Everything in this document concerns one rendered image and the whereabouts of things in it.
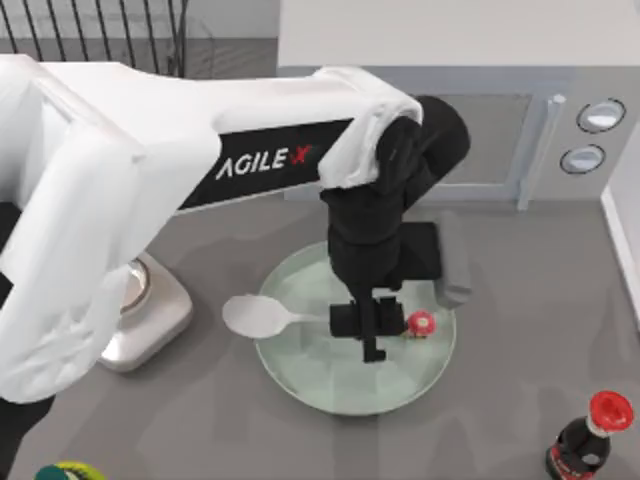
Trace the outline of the dark bottle with red cap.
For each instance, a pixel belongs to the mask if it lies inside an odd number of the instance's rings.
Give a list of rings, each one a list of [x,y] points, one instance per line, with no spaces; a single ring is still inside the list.
[[[611,454],[611,436],[631,427],[631,402],[613,390],[593,394],[585,416],[570,421],[545,453],[552,480],[595,480]]]

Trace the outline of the round pale green glass plate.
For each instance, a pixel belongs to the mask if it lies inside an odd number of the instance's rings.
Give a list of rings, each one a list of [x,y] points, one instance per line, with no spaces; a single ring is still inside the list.
[[[331,336],[328,308],[348,302],[335,277],[323,242],[306,246],[278,264],[264,280],[261,294],[296,314],[316,316],[279,335],[256,341],[270,377],[307,406],[329,414],[377,415],[404,407],[428,392],[444,374],[456,343],[456,316],[439,306],[429,281],[407,281],[397,298],[408,314],[426,310],[436,320],[434,333],[383,337],[383,362],[366,363],[360,342]]]

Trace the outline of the white spoon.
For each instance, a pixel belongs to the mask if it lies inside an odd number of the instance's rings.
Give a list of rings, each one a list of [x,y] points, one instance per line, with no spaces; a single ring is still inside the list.
[[[277,336],[293,324],[328,324],[329,316],[295,313],[272,297],[246,294],[225,302],[222,320],[233,333],[261,340]]]

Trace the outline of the small red mushroom toy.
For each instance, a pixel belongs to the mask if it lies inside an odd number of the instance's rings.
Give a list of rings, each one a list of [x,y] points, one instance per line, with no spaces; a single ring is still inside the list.
[[[407,318],[406,325],[406,335],[415,339],[428,338],[437,328],[435,315],[427,310],[411,313]]]

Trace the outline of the black metal railing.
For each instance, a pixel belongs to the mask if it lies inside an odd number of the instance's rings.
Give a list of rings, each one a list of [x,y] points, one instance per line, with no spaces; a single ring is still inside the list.
[[[0,0],[0,54],[187,76],[190,0]]]

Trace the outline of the white kitchen scale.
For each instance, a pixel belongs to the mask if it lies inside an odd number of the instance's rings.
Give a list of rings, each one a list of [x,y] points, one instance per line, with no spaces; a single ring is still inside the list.
[[[131,372],[180,335],[191,322],[193,302],[184,286],[147,253],[130,263],[121,318],[99,363]]]

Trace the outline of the pale microwave oven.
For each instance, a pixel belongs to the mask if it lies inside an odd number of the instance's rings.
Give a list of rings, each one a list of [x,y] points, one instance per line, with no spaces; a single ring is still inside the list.
[[[278,70],[323,65],[525,67],[566,97],[533,201],[600,196],[640,117],[640,10],[634,0],[281,0]],[[612,130],[576,124],[587,104],[626,107]],[[559,166],[573,148],[606,160],[584,175]]]

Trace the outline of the round microwave knob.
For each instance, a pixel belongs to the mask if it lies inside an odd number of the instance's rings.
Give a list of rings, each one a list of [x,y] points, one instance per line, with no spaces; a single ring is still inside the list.
[[[625,105],[618,99],[608,98],[585,105],[576,117],[576,124],[586,133],[599,134],[614,129],[625,115]]]
[[[597,170],[606,160],[605,151],[597,145],[586,145],[566,151],[559,166],[569,175],[584,175]]]

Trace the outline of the green and yellow round object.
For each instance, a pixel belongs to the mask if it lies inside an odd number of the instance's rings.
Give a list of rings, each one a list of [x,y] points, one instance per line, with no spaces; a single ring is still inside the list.
[[[90,464],[61,461],[40,468],[33,480],[108,480],[108,478]]]

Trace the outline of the pale microwave door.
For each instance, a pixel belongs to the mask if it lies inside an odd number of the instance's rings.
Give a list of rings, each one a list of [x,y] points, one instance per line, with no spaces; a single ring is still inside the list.
[[[551,92],[525,67],[369,66],[372,74],[413,95],[443,98],[466,121],[468,158],[426,195],[427,202],[510,200]]]

